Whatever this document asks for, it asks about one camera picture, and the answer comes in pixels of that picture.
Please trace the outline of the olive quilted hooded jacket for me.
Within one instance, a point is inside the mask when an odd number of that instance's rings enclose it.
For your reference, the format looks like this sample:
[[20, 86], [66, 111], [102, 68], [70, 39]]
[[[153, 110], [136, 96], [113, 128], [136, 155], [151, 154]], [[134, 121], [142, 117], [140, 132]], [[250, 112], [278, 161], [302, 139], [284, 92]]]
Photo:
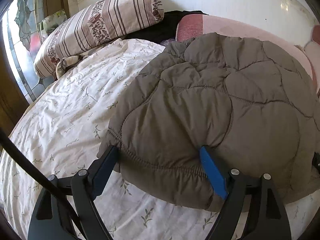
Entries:
[[126, 181], [175, 205], [221, 209], [200, 163], [204, 145], [246, 175], [269, 173], [291, 203], [319, 189], [319, 99], [276, 44], [210, 33], [169, 44], [140, 71], [98, 155], [111, 145]]

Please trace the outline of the white floral bed quilt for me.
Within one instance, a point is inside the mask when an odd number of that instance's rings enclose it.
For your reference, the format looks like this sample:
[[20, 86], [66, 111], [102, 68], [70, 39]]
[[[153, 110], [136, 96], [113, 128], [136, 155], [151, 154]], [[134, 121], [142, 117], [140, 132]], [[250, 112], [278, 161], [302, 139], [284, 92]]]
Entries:
[[[44, 175], [66, 177], [98, 157], [121, 95], [166, 47], [118, 39], [53, 83], [18, 121], [10, 139]], [[156, 198], [112, 173], [95, 204], [115, 239], [203, 239], [218, 211], [179, 206]], [[315, 208], [319, 189], [285, 203], [294, 237]]]

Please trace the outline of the pink padded headboard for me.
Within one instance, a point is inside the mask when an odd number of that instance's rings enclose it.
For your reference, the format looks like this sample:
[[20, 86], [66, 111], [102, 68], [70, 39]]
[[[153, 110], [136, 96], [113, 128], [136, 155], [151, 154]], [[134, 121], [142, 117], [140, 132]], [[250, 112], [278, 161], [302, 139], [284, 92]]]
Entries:
[[211, 15], [190, 14], [184, 16], [177, 25], [176, 41], [182, 42], [187, 39], [198, 37], [203, 34], [217, 33], [230, 37], [250, 37], [261, 41], [270, 41], [284, 49], [303, 66], [312, 79], [316, 92], [319, 92], [319, 64], [315, 58], [308, 54], [304, 48], [294, 45], [284, 39], [254, 26]]

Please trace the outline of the stained glass window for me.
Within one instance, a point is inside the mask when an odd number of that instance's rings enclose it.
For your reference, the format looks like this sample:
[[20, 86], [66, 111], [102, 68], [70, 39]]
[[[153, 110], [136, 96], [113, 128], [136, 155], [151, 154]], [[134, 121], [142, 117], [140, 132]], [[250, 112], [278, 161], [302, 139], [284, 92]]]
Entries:
[[28, 103], [34, 102], [53, 83], [34, 70], [36, 55], [44, 41], [43, 0], [13, 0], [2, 17], [5, 52], [10, 68]]

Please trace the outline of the black garment behind pillow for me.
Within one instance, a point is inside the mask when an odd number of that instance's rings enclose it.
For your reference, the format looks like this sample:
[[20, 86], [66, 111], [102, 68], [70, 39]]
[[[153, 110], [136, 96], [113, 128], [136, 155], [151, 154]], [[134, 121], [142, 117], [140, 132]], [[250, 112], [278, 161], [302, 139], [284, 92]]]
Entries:
[[180, 22], [180, 20], [187, 15], [192, 14], [200, 14], [204, 15], [204, 13], [200, 10], [195, 11], [167, 11], [164, 13], [164, 18], [161, 22], [156, 23], [152, 26], [149, 26], [144, 29], [140, 29], [138, 31], [127, 34], [123, 39], [129, 40], [133, 38], [147, 40], [154, 42], [156, 44], [160, 44], [164, 40], [169, 40], [171, 38], [175, 38], [176, 29]]

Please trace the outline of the striped floral pillow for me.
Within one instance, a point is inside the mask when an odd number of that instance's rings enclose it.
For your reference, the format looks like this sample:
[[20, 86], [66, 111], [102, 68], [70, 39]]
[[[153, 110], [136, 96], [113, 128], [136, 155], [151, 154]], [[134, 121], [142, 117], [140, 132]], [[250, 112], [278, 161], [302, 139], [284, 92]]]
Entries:
[[164, 18], [161, 0], [100, 0], [63, 22], [43, 42], [34, 70], [44, 79], [64, 57], [145, 29]]

